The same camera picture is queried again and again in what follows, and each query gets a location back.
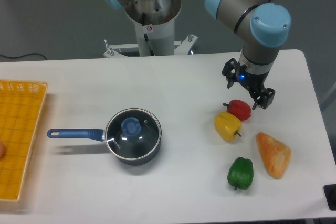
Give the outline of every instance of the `blue pot handle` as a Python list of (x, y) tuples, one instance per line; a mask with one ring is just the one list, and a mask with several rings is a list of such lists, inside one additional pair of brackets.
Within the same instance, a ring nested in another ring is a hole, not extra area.
[(48, 131), (49, 138), (89, 138), (104, 141), (104, 130), (99, 129), (51, 129)]

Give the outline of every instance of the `yellow bell pepper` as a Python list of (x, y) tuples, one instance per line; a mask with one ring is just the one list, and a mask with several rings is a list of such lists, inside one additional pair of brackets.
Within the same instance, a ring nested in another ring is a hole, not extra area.
[(234, 115), (228, 112), (221, 112), (215, 116), (215, 128), (222, 139), (227, 142), (232, 142), (242, 128), (241, 121)]

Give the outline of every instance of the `sticker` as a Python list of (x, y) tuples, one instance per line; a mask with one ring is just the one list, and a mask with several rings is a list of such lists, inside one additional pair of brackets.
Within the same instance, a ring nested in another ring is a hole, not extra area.
[(149, 33), (154, 32), (153, 25), (142, 26), (142, 30), (144, 34), (149, 34)]

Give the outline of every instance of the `red bell pepper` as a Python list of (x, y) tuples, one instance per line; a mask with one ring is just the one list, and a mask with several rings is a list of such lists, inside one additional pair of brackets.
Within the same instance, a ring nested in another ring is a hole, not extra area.
[(223, 105), (227, 107), (227, 112), (239, 118), (241, 121), (245, 121), (251, 117), (251, 107), (246, 102), (232, 100), (229, 104), (224, 103)]

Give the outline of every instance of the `green bell pepper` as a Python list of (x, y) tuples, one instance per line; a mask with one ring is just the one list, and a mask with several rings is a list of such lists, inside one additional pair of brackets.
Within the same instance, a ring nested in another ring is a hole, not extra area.
[(243, 157), (237, 158), (230, 167), (227, 175), (230, 185), (241, 190), (247, 190), (253, 181), (253, 163)]

